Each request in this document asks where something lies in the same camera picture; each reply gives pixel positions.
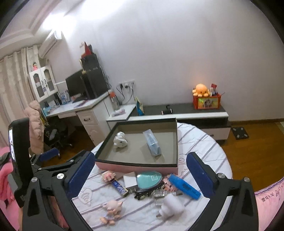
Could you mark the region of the black speaker box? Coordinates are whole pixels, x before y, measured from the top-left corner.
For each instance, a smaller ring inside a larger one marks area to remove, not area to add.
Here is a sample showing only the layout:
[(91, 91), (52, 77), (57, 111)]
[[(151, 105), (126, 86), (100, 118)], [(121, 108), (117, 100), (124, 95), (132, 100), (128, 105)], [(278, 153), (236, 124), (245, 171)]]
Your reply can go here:
[(86, 55), (80, 59), (82, 69), (85, 71), (98, 69), (100, 67), (99, 60), (96, 54)]

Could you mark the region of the white low side cabinet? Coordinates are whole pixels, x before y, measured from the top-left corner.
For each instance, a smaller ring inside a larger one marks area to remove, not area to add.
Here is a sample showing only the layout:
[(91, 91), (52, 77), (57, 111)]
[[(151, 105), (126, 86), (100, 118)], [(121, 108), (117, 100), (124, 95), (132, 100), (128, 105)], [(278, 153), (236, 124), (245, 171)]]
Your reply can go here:
[(109, 118), (106, 120), (109, 128), (112, 129), (118, 122), (127, 121), (135, 107), (135, 104), (123, 105), (120, 109), (111, 113)]

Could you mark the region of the beige window curtain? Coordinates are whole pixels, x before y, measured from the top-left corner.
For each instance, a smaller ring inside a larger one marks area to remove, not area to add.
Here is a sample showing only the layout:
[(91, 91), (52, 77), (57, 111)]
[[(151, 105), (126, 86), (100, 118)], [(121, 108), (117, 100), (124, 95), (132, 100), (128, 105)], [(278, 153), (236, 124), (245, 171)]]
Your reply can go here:
[(35, 99), (29, 73), (40, 68), (38, 46), (22, 48), (1, 58), (1, 148), (8, 145), (8, 126), (24, 117), (24, 109)]

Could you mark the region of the clear glass perfume bottle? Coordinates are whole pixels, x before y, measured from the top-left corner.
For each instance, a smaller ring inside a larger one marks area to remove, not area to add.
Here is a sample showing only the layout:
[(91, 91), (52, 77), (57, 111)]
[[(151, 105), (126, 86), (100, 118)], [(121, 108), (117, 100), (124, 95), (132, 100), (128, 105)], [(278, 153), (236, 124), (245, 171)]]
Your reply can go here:
[(153, 196), (153, 200), (155, 202), (156, 206), (161, 206), (163, 204), (163, 200), (164, 198), (168, 195), (168, 194), (172, 194), (173, 196), (179, 196), (179, 195), (183, 195), (183, 192), (181, 190), (177, 190), (177, 191), (172, 191), (172, 192), (168, 192), (164, 189), (157, 189), (154, 190), (152, 192), (152, 196)]

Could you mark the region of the pink storage tray box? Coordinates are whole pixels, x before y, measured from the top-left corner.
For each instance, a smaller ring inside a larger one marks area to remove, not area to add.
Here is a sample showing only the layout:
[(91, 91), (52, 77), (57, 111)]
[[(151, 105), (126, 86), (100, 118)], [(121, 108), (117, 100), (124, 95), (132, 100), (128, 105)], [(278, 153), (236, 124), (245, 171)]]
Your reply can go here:
[[(152, 156), (143, 132), (151, 129), (162, 154)], [(113, 140), (118, 132), (125, 133), (128, 146), (115, 148)], [(158, 119), (117, 123), (95, 154), (95, 163), (100, 169), (130, 173), (157, 171), (163, 175), (178, 174), (177, 120)]]

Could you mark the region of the black floor scale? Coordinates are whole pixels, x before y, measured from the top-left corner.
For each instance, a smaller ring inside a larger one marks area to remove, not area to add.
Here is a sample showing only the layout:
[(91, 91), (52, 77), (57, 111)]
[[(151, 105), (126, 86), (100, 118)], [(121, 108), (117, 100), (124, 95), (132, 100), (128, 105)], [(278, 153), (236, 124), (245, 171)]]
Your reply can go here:
[(237, 140), (249, 138), (249, 135), (244, 127), (231, 127), (231, 131)]

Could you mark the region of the white air conditioner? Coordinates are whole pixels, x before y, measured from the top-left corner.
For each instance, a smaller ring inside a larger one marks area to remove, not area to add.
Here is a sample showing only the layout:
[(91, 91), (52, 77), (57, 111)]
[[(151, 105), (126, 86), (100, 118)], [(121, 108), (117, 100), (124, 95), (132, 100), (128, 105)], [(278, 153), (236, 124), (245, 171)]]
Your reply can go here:
[(55, 30), (51, 32), (39, 47), (38, 50), (39, 57), (43, 59), (48, 54), (48, 52), (61, 40), (62, 40), (61, 31)]

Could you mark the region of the pink bed blanket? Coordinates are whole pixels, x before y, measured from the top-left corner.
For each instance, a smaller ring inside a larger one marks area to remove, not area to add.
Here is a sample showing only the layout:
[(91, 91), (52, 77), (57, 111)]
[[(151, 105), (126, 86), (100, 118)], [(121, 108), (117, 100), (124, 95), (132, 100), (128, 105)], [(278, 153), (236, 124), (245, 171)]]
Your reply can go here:
[[(15, 230), (22, 229), (22, 209), (14, 199), (13, 192), (8, 183), (8, 174), (13, 170), (13, 165), (5, 153), (9, 147), (1, 148), (1, 210)], [(259, 230), (265, 230), (270, 222), (283, 208), (283, 179), (255, 192), (258, 206)]]

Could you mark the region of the pink block figure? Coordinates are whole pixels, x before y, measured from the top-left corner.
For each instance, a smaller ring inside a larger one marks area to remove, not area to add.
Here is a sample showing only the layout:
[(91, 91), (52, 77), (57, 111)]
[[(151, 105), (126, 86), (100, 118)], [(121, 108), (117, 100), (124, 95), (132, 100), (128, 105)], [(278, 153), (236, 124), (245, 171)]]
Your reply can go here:
[(112, 180), (114, 180), (116, 178), (116, 173), (112, 172), (112, 171), (105, 171), (102, 174), (102, 179), (104, 182), (111, 182)]

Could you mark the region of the black small dumbbell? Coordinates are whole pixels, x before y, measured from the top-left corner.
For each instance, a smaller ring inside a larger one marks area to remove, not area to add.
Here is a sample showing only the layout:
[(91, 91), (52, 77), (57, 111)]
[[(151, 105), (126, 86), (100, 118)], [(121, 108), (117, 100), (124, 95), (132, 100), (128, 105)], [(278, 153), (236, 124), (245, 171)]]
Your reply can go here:
[(161, 114), (162, 115), (168, 115), (168, 114), (172, 114), (173, 113), (173, 110), (172, 108), (170, 107), (170, 105), (166, 105), (166, 109), (165, 110), (162, 110), (161, 111)]

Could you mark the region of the wall power strip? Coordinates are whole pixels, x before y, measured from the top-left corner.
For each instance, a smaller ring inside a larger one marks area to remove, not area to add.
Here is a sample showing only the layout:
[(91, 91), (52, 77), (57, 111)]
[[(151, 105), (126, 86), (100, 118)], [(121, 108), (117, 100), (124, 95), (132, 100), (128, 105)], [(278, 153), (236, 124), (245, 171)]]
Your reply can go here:
[(135, 85), (135, 80), (126, 80), (126, 81), (122, 81), (122, 82), (119, 82), (118, 85), (122, 85), (123, 88), (133, 88), (134, 85)]

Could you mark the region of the white glass door cabinet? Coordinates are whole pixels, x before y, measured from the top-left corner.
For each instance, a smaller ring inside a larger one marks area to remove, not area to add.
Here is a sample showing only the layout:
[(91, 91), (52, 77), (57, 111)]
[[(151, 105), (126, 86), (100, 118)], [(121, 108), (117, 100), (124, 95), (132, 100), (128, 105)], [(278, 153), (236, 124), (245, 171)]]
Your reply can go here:
[(33, 95), (39, 103), (58, 92), (50, 65), (29, 72), (29, 81)]

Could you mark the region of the red paper bag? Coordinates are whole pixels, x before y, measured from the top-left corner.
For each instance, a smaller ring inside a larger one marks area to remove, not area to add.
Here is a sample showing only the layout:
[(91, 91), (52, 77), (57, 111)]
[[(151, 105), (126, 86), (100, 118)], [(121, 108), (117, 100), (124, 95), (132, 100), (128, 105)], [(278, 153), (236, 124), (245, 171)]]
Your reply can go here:
[(84, 58), (86, 56), (90, 56), (93, 54), (92, 49), (84, 42), (84, 50), (85, 52), (81, 55), (81, 58)]

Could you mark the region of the black hair clip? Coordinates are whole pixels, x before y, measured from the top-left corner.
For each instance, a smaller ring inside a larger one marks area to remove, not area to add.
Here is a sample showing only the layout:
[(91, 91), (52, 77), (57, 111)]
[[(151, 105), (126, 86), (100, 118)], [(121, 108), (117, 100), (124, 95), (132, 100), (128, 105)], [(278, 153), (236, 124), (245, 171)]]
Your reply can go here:
[(135, 192), (135, 196), (134, 198), (137, 199), (137, 200), (142, 200), (144, 199), (145, 197), (149, 197), (152, 195), (153, 191), (154, 190), (157, 190), (158, 188), (151, 188), (151, 189), (140, 189), (140, 190), (137, 190)]

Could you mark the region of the red toy crate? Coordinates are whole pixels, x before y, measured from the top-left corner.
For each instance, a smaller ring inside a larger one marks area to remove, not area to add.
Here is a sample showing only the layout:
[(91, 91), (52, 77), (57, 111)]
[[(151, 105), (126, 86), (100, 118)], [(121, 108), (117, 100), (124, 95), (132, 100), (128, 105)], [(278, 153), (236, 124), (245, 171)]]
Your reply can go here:
[(220, 109), (221, 95), (208, 97), (193, 96), (193, 106), (196, 110)]

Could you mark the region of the blue stapler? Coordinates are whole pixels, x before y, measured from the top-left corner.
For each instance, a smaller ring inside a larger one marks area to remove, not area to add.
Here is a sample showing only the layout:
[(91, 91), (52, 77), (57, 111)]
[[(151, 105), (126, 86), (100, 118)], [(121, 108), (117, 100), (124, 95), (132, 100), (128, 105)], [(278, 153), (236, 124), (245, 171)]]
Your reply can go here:
[(195, 200), (199, 199), (201, 195), (200, 192), (180, 177), (174, 174), (170, 174), (168, 180), (172, 185), (174, 185), (177, 189), (181, 190), (184, 194), (192, 197)]

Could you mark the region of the pink pig doll figurine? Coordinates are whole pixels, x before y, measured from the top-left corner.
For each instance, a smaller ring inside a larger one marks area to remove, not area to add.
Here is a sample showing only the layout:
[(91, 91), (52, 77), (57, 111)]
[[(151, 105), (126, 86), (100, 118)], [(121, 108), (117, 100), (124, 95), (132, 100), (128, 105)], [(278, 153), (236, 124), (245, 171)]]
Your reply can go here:
[(116, 221), (120, 218), (123, 202), (111, 200), (107, 202), (103, 208), (106, 214), (100, 217), (100, 221), (105, 225), (115, 225)]

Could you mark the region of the orange octopus plush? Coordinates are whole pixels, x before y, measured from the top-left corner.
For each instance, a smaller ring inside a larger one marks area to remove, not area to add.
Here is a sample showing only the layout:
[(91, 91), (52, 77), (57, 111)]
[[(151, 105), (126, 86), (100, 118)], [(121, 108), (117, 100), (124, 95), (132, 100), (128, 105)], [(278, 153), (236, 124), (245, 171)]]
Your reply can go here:
[(204, 84), (197, 84), (192, 93), (194, 97), (208, 97), (210, 91)]

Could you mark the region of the white astronaut figurine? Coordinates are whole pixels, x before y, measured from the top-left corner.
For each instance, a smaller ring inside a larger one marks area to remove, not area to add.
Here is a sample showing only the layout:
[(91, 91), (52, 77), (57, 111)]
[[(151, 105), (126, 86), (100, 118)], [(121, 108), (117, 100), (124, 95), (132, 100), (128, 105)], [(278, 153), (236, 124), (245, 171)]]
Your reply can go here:
[(113, 143), (115, 148), (124, 148), (128, 146), (128, 142), (125, 139), (125, 133), (122, 131), (118, 132), (113, 140)]

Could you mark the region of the white power adapter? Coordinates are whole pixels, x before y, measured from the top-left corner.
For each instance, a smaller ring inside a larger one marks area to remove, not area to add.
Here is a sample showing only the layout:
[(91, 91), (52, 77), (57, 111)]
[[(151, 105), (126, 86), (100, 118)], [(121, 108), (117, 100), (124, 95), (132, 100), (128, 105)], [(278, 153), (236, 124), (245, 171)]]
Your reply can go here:
[(158, 211), (156, 217), (162, 219), (168, 219), (169, 217), (177, 216), (185, 211), (185, 206), (181, 201), (173, 194), (168, 194), (164, 200), (161, 208)]

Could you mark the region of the black office chair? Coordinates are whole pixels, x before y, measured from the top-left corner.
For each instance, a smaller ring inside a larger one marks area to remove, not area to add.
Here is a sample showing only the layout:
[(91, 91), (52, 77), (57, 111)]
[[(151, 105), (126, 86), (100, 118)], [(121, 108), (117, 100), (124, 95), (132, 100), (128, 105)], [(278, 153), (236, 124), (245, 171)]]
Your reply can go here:
[(44, 128), (44, 151), (56, 148), (59, 151), (65, 147), (73, 147), (68, 137), (68, 127), (61, 130), (58, 126), (48, 125)]

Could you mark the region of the white square box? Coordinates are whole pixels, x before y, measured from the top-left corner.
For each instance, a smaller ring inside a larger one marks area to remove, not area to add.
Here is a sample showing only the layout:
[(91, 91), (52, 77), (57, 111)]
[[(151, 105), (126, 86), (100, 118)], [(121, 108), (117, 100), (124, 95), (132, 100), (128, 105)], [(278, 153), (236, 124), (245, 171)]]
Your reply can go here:
[(130, 172), (123, 175), (124, 186), (130, 192), (133, 193), (138, 189), (138, 182), (135, 172)]

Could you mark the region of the pink down jacket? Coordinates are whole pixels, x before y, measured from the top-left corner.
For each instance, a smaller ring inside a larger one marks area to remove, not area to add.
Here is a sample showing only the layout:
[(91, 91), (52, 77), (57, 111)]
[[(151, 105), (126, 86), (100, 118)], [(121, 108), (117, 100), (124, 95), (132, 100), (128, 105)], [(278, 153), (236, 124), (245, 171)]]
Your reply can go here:
[(41, 154), (44, 151), (44, 125), (41, 120), (41, 107), (38, 101), (32, 101), (24, 110), (29, 118), (30, 149), (34, 154)]

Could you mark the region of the teal oval mirror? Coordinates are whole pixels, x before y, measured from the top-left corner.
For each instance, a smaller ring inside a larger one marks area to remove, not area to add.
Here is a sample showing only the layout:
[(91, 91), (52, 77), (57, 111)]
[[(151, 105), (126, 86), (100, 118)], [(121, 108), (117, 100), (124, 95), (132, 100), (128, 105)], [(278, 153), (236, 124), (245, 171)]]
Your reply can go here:
[(142, 172), (136, 177), (139, 189), (153, 188), (162, 181), (162, 174), (156, 171)]

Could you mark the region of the black white TV cabinet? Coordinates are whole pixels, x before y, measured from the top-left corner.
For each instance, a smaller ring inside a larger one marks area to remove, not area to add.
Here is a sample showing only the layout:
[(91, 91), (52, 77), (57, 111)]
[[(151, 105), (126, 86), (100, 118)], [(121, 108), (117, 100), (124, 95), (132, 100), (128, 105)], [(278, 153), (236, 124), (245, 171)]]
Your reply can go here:
[(231, 124), (229, 115), (223, 107), (219, 109), (201, 109), (194, 108), (192, 103), (171, 104), (170, 109), (173, 113), (162, 115), (162, 111), (167, 109), (165, 105), (144, 106), (144, 115), (138, 115), (134, 109), (129, 121), (140, 120), (158, 120), (165, 118), (175, 118), (180, 123), (187, 123), (196, 126), (207, 133), (216, 141), (225, 141), (228, 139)]

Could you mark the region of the blue snack bag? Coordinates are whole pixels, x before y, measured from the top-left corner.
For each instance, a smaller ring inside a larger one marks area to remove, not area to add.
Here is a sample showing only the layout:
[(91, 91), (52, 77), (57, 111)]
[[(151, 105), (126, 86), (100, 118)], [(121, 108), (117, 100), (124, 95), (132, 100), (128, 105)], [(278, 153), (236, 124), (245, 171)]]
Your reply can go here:
[(143, 116), (144, 115), (143, 104), (140, 102), (140, 100), (137, 97), (135, 97), (135, 102), (136, 102), (136, 110), (138, 116)]

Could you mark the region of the clear plastic swab box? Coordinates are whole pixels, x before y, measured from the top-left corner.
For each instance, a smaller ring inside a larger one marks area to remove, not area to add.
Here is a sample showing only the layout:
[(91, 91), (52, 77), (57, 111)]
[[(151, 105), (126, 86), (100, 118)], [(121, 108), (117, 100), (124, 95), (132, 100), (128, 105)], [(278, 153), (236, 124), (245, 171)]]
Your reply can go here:
[(148, 130), (144, 131), (143, 135), (146, 139), (146, 143), (147, 143), (147, 146), (150, 150), (151, 155), (154, 156), (154, 157), (160, 156), (162, 154), (162, 151), (161, 151), (159, 143), (158, 143), (155, 135), (153, 134), (152, 130), (148, 129)]

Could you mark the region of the blue toothpaste tube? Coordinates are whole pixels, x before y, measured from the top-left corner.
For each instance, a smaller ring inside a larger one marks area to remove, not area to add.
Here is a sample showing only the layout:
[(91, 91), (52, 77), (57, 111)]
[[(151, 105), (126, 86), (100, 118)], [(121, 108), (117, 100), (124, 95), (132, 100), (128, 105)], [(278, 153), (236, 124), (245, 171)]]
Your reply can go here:
[(129, 191), (121, 185), (117, 179), (112, 179), (111, 180), (111, 185), (121, 194), (121, 196), (127, 196)]

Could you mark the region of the orange lid water bottle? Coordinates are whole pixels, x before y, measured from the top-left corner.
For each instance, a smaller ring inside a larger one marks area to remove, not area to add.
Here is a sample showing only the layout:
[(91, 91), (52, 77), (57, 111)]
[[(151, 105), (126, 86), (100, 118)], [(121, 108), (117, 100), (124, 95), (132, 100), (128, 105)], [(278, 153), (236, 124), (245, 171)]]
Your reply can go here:
[(117, 96), (114, 92), (110, 92), (109, 93), (109, 96), (110, 96), (110, 100), (111, 100), (111, 103), (112, 103), (112, 106), (113, 106), (113, 110), (116, 111), (120, 108), (120, 103), (117, 99)]

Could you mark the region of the black computer tower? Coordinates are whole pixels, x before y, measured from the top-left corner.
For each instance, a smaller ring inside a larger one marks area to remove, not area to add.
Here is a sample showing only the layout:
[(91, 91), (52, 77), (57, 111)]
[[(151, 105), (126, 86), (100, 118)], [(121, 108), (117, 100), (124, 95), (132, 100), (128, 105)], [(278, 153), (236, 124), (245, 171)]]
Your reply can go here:
[(89, 100), (96, 99), (108, 91), (101, 68), (93, 68), (82, 72), (82, 81)]

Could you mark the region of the black computer monitor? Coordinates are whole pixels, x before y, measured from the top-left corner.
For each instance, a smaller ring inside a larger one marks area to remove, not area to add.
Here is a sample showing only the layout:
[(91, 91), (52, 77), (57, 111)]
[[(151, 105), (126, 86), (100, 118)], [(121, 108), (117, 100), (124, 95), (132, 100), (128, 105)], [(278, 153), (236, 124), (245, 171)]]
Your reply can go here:
[(85, 89), (81, 76), (82, 76), (82, 70), (79, 70), (65, 79), (67, 90), (70, 97), (76, 96), (78, 94), (79, 95), (84, 94)]

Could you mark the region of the pink pixel block toy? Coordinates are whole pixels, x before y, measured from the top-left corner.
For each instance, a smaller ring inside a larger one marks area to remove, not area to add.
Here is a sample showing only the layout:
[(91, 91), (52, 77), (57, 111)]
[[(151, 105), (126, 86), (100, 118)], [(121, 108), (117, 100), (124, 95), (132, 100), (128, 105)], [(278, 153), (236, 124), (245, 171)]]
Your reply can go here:
[(176, 192), (178, 189), (170, 182), (169, 178), (170, 174), (164, 176), (163, 178), (164, 190), (167, 192)]

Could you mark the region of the white computer desk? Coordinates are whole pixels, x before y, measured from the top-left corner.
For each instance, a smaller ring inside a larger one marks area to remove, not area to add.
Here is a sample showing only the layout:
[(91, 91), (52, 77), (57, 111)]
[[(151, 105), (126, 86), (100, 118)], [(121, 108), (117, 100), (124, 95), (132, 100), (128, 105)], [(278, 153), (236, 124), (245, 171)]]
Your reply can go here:
[(77, 116), (94, 145), (98, 145), (104, 141), (111, 130), (107, 119), (114, 111), (110, 99), (112, 92), (112, 90), (109, 90), (98, 98), (88, 100), (85, 103), (78, 101), (61, 105), (52, 110), (47, 117), (69, 118)]

